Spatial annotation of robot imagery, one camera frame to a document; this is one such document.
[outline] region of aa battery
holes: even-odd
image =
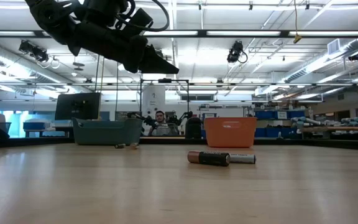
[[[189,162],[214,166],[228,166],[230,154],[226,152],[200,152],[190,151],[187,154]]]
[[[124,149],[125,144],[116,144],[116,149]]]
[[[233,163],[245,163],[245,164],[255,164],[256,156],[252,154],[230,154],[230,162]]]

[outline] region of person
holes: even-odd
[[[165,113],[163,111],[155,112],[155,120],[158,122],[158,125],[165,124]],[[154,130],[153,127],[150,128],[149,136],[152,135]]]

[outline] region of orange plastic container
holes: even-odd
[[[209,147],[251,147],[257,118],[206,118],[204,127]]]

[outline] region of silver battery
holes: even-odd
[[[256,156],[249,154],[230,154],[230,163],[255,164]]]

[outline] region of ceiling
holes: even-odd
[[[168,7],[171,2],[175,5],[175,1],[176,7]],[[202,10],[198,10],[199,1],[161,0],[160,2],[164,3],[168,10],[172,10],[173,14],[176,14],[176,19],[172,19],[174,22],[172,29],[259,30],[266,21],[265,30],[295,29],[295,11],[292,9],[293,1],[291,0],[253,0],[255,6],[251,11],[244,9],[244,7],[249,7],[249,2],[240,0],[202,0]],[[297,1],[297,23],[300,30],[358,30],[358,9],[338,10],[341,7],[358,7],[358,1],[310,0],[312,7],[319,8],[333,3],[328,10],[315,8],[305,10],[305,2]],[[153,27],[164,25],[165,17],[161,10],[150,8],[155,7],[152,1],[136,1],[136,3],[137,6],[145,6],[145,11],[154,19]],[[280,5],[280,7],[277,7],[279,10],[276,11],[274,7],[268,10],[258,9],[257,6],[262,5]],[[25,3],[20,0],[5,0],[0,1],[0,6],[25,6]],[[0,9],[0,30],[40,30],[40,28],[28,9]],[[1,37],[0,48],[23,56],[18,51],[21,40],[21,38]],[[102,70],[102,61],[98,63],[98,56],[87,50],[81,50],[80,56],[74,57],[65,45],[60,45],[53,39],[26,40],[47,49],[49,55],[55,56],[60,61],[60,66],[57,69],[48,67],[47,70],[73,82],[83,82],[85,78],[95,78],[97,69],[99,72]],[[249,61],[245,65],[231,70],[226,58],[228,50],[235,40],[241,40],[245,47],[250,44],[246,49]],[[215,82],[217,78],[224,78],[225,82],[274,82],[273,76],[276,72],[288,72],[301,66],[305,61],[324,53],[327,44],[333,39],[302,39],[297,44],[293,43],[293,39],[277,38],[259,38],[254,41],[252,38],[175,38],[174,41],[178,46],[177,60],[180,69],[178,78],[189,79],[193,82]],[[149,44],[156,49],[162,49],[165,55],[172,56],[173,54],[171,38],[149,38]],[[23,57],[35,62],[28,55]],[[84,70],[77,72],[78,75],[75,77],[72,75],[75,68],[72,64],[74,61],[85,64]],[[324,73],[328,76],[343,70],[343,68],[343,61],[338,60],[336,63],[314,72]],[[110,82],[114,82],[112,77],[116,77],[117,63],[105,60],[103,73],[107,80],[110,78]],[[139,79],[138,74],[127,71],[119,71],[118,75],[122,82]],[[240,87],[240,89],[255,89],[255,87]]]

